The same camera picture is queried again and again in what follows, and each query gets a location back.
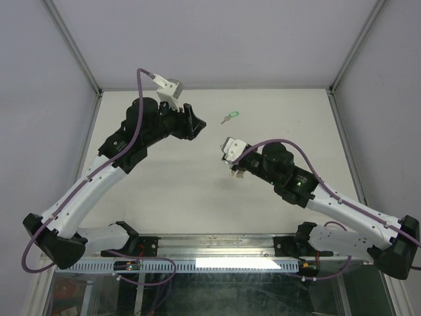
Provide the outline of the silver keyring with keys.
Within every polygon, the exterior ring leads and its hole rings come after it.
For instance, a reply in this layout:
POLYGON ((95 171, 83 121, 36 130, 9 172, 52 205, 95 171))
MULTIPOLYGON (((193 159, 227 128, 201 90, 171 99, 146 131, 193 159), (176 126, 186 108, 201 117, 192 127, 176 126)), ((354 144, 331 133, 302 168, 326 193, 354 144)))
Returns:
POLYGON ((230 167, 230 176, 235 178, 243 178, 245 171, 238 165, 232 165, 230 167))

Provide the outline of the key with green tag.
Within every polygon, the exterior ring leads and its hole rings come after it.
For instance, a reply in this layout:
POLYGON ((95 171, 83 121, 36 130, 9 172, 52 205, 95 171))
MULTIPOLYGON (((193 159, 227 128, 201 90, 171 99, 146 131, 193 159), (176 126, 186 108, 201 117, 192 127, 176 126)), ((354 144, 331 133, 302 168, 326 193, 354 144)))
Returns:
POLYGON ((227 114, 227 115, 223 118, 223 121, 221 122, 221 124, 224 124, 225 122, 230 121, 231 119, 233 119, 233 118, 237 117, 238 115, 239 115, 239 112, 238 112, 238 111, 234 111, 234 112, 231 112, 231 113, 227 114))

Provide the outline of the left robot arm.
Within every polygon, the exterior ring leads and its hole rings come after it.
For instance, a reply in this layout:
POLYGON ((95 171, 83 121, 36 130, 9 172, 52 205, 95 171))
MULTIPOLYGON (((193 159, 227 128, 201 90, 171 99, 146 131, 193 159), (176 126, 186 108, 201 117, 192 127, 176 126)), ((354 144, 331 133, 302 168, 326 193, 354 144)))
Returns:
POLYGON ((194 140, 206 125, 190 104, 173 110, 164 101, 135 99, 120 128, 105 140, 73 187, 41 215, 30 213, 25 217, 23 225, 34 244, 60 269, 70 268, 91 253, 138 255, 139 234, 126 222, 81 228, 82 221, 117 182, 147 157, 149 147, 169 136, 194 140))

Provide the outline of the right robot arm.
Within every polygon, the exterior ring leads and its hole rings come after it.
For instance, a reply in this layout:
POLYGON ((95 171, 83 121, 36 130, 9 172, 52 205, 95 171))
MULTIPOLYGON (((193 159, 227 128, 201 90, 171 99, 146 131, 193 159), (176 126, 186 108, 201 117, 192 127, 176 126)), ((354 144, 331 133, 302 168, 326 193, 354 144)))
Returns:
POLYGON ((257 145, 227 138, 221 146, 222 160, 233 173, 249 172, 272 185, 284 201, 321 213, 344 227, 332 230, 304 222, 294 236, 297 252, 331 251, 373 264, 383 274, 408 278, 420 248, 420 224, 406 215, 381 213, 353 201, 329 187, 314 168, 306 171, 295 165, 288 140, 268 140, 257 145))

